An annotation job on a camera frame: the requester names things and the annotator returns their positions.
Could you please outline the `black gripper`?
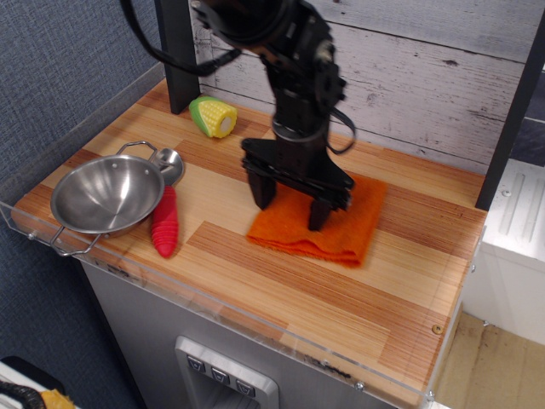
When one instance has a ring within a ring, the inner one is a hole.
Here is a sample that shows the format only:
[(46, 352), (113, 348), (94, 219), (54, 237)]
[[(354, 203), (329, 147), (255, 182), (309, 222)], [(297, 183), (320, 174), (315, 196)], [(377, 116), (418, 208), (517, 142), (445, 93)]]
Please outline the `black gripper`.
[(274, 121), (272, 140), (242, 141), (243, 167), (255, 204), (261, 210), (274, 200), (278, 183), (314, 198), (308, 220), (310, 231), (321, 230), (331, 209), (348, 209), (354, 181), (328, 154), (329, 130), (327, 121), (320, 121), (318, 128), (309, 133)]

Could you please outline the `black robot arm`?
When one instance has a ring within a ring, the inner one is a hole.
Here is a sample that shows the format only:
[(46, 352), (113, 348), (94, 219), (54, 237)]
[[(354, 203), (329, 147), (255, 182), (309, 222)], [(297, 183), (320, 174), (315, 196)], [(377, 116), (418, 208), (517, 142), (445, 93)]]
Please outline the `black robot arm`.
[(346, 82), (335, 62), (330, 27), (306, 1), (194, 1), (198, 19), (237, 51), (257, 55), (275, 99), (272, 140), (245, 139), (243, 166), (257, 206), (265, 210), (278, 184), (313, 198), (308, 228), (351, 203), (353, 179), (330, 158), (330, 120), (350, 130), (336, 107)]

